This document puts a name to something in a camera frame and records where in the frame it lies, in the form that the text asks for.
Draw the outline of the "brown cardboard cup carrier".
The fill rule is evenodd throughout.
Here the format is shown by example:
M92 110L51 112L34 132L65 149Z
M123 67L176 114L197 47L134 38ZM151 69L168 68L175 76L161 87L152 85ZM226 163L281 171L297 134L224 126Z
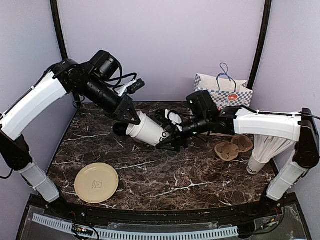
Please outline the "brown cardboard cup carrier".
M247 136L236 135L230 142L225 141L217 144L214 151L221 160L229 162L236 159L239 153L247 153L253 146L253 142Z

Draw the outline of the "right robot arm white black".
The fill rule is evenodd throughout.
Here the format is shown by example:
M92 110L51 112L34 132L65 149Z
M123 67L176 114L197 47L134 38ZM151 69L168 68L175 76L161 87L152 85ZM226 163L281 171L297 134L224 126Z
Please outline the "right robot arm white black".
M300 112L265 112L247 106L228 106L219 110L210 93L196 91L186 97L192 116L177 123L165 114L164 127L171 126L170 136L161 140L157 149L179 152L187 148L187 140L203 133L254 135L263 137L262 152L276 156L291 145L294 150L279 174L268 185L266 198L255 205L255 213L266 217L285 192L320 161L320 136L316 117L308 108Z

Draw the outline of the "white paper cup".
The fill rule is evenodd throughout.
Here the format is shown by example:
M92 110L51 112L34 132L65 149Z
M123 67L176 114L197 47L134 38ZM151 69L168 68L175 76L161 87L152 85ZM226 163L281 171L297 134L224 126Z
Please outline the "white paper cup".
M141 122L139 125L129 124L126 135L155 147L170 134L142 111L137 112Z

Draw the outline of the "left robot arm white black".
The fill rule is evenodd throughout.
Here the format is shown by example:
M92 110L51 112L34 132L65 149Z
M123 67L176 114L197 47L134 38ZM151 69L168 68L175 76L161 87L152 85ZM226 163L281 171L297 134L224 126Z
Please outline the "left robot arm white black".
M36 84L1 114L1 156L12 171L18 172L47 203L51 203L50 208L58 217L67 218L71 208L32 157L24 131L71 93L90 100L112 120L139 125L141 120L130 97L145 86L137 76L135 72L125 75L121 63L105 50L99 50L83 63L67 58L45 70Z

